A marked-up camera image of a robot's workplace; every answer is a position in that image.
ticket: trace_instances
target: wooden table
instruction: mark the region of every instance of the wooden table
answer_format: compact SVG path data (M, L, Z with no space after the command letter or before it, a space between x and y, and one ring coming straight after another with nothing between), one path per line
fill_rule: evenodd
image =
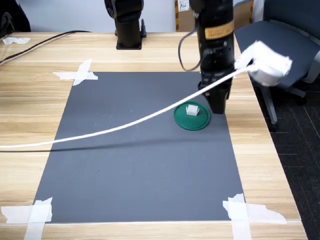
M24 45L1 42L0 59L52 35L15 33L13 37L30 37L30 42ZM150 33L143 40L142 50L120 51L115 48L117 39L113 34L76 33L0 65L0 145L55 138L73 81L60 80L52 72L76 72L87 59L92 59L92 72L182 72L177 47L183 35ZM235 56L239 55L236 43ZM198 56L197 36L193 35L182 45L185 66L193 67ZM252 239L307 239L246 73L233 81L226 117L246 202L265 205L287 219L287 225L250 223ZM36 149L50 150L51 146ZM0 152L0 206L33 204L48 156L48 151ZM24 238L27 226L6 225L5 222L5 217L0 215L1 240ZM233 232L230 221L47 224L42 239L232 240Z

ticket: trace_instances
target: white block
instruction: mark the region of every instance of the white block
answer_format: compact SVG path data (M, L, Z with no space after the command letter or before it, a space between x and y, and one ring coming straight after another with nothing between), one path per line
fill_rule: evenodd
M196 105L189 104L186 108L186 114L191 116L197 116L199 113L199 107Z

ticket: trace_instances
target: floor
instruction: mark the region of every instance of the floor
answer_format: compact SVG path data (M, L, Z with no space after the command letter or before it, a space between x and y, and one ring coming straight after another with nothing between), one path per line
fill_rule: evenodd
M279 129L271 136L309 240L320 240L320 78L299 83L307 103L299 106L288 93L272 89ZM260 102L262 112L267 111Z

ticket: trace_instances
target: green lid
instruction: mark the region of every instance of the green lid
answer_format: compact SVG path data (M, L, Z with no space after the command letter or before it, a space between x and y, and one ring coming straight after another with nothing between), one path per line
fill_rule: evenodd
M197 116L187 114L186 107L188 105L199 107ZM174 110L174 120L181 128L189 131L198 131L204 129L210 122L210 112L201 103L195 101L187 101Z

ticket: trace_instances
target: white rope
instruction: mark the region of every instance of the white rope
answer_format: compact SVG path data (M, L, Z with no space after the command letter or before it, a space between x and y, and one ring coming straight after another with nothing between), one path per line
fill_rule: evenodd
M95 137L95 136L99 136L99 135L104 135L104 134L109 134L109 133L112 133L112 132L115 132L115 131L119 131L119 130L122 130L122 129L126 129L126 128L129 128L131 126L134 126L134 125L137 125L139 123L142 123L144 121L147 121L151 118L154 118L160 114L163 114L205 92L207 92L208 90L222 84L223 82L227 81L228 79L230 78L233 78L234 76L238 75L238 74L241 74L241 73L244 73L244 72L255 72L257 71L258 68L255 66L255 65L250 65L250 66L247 66L247 67L244 67L244 68L241 68L239 70L236 70L232 73L230 73L229 75L227 76L224 76L223 78L215 81L214 83L210 84L209 86L206 86L205 88L191 94L190 96L187 96L185 97L184 99L180 100L180 101L177 101L176 103L170 105L170 106L167 106L166 108L162 109L162 110L159 110L155 113L152 113L148 116L145 116L143 118L140 118L136 121L133 121L133 122L130 122L130 123L127 123L125 125L122 125L122 126L117 126L117 127L114 127L114 128L111 128L111 129L107 129L107 130L103 130L103 131L98 131L98 132L94 132L94 133L89 133L89 134L85 134L85 135L81 135L81 136L73 136L73 137L67 137L67 138L63 138L63 139L58 139L58 140L53 140L53 141L45 141L45 142L38 142L38 143L30 143L30 144L21 144L21 145L8 145L8 146L0 146L0 149L17 149L17 148L29 148L29 147L38 147L38 146L43 146L43 145L51 145L51 144L57 144L57 143L63 143L63 142L69 142L69 141L74 141L74 140L79 140L79 139L86 139L86 138L92 138L92 137Z

